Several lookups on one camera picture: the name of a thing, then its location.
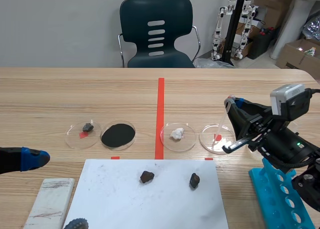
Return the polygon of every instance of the black powder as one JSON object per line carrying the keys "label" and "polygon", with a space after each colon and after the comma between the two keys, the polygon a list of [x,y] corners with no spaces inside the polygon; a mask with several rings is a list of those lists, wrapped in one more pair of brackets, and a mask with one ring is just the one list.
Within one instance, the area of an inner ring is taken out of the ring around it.
{"label": "black powder", "polygon": [[135,130],[127,124],[116,124],[107,129],[101,141],[109,148],[118,148],[128,144],[135,137]]}

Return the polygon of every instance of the chair backrest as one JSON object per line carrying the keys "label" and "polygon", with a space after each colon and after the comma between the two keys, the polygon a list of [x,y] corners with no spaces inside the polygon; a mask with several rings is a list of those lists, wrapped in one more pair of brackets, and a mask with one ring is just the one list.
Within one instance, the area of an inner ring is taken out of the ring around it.
{"label": "chair backrest", "polygon": [[[175,50],[175,40],[192,30],[192,4],[190,0],[125,0],[120,22],[124,41],[136,44],[137,55]],[[163,46],[149,48],[152,44]]]}

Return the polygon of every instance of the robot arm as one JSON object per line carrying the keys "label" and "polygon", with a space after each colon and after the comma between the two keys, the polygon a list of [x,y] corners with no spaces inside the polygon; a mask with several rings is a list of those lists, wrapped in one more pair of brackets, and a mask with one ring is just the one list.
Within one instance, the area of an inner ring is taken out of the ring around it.
{"label": "robot arm", "polygon": [[45,166],[49,161],[49,154],[43,150],[0,147],[0,174],[34,170]]}
{"label": "robot arm", "polygon": [[[225,15],[232,15],[233,10],[235,9],[235,5],[237,0],[228,0],[228,6],[222,6],[219,9],[218,19],[215,27],[215,31],[213,32],[213,43],[212,43],[212,52],[211,58],[213,61],[219,60],[220,55],[218,54],[219,45],[221,44],[221,30],[222,23]],[[242,15],[247,15],[247,19],[244,25],[243,32],[241,34],[241,42],[239,48],[235,52],[235,56],[237,58],[242,59],[242,51],[244,50],[248,36],[251,30],[252,20],[256,15],[256,7],[251,6],[251,0],[245,0],[243,3]]]}
{"label": "robot arm", "polygon": [[237,141],[223,147],[232,153],[245,144],[261,153],[275,168],[284,173],[308,166],[291,183],[300,197],[320,212],[320,148],[287,128],[288,124],[309,110],[310,99],[318,89],[304,85],[284,85],[271,93],[272,106],[252,103],[243,98],[228,98],[228,117]]}
{"label": "robot arm", "polygon": [[250,34],[251,30],[251,24],[252,20],[256,15],[256,7],[251,6],[251,0],[245,0],[244,5],[243,5],[243,10],[242,10],[243,15],[247,15],[245,24],[244,24],[244,29],[241,34],[241,42],[239,48],[235,51],[235,56],[239,59],[243,58],[242,51],[245,49],[245,46],[247,45],[248,42],[248,37]]}
{"label": "robot arm", "polygon": [[218,20],[216,22],[215,31],[213,32],[213,43],[211,58],[213,61],[219,60],[220,55],[218,54],[219,45],[221,44],[221,29],[225,15],[232,15],[235,9],[237,0],[228,0],[228,6],[222,6],[219,9]]}

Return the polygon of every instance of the white board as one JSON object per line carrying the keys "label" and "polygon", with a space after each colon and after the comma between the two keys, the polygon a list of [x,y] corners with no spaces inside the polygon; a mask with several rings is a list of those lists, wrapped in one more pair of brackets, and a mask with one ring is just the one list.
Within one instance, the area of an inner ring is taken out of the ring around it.
{"label": "white board", "polygon": [[75,179],[44,179],[24,229],[61,229]]}
{"label": "white board", "polygon": [[[142,184],[143,171],[154,179]],[[87,159],[64,225],[77,218],[89,229],[228,229],[212,160]]]}

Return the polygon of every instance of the white cotton ball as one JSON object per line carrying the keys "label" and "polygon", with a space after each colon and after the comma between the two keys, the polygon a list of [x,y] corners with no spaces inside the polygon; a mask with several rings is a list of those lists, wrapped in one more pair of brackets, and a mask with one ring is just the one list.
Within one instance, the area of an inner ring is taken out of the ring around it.
{"label": "white cotton ball", "polygon": [[171,132],[170,138],[173,138],[175,140],[180,140],[182,138],[183,133],[184,133],[183,128],[175,129]]}
{"label": "white cotton ball", "polygon": [[179,132],[181,132],[181,134],[184,134],[185,129],[183,129],[183,128],[177,128],[177,129],[175,129],[175,131],[179,131]]}

